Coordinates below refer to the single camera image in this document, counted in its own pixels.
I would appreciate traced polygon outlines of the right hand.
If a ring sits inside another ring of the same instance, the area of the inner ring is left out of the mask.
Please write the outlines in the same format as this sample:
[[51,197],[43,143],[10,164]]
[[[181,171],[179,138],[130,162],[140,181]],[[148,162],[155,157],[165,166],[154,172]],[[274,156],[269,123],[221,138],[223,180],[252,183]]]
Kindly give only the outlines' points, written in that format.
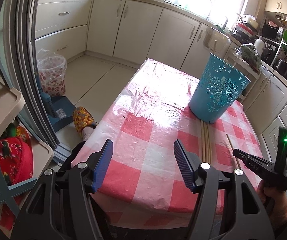
[[287,222],[287,195],[285,191],[281,191],[276,187],[270,187],[261,180],[256,190],[262,203],[265,204],[267,199],[273,201],[273,209],[268,217],[271,221],[272,227],[277,228]]

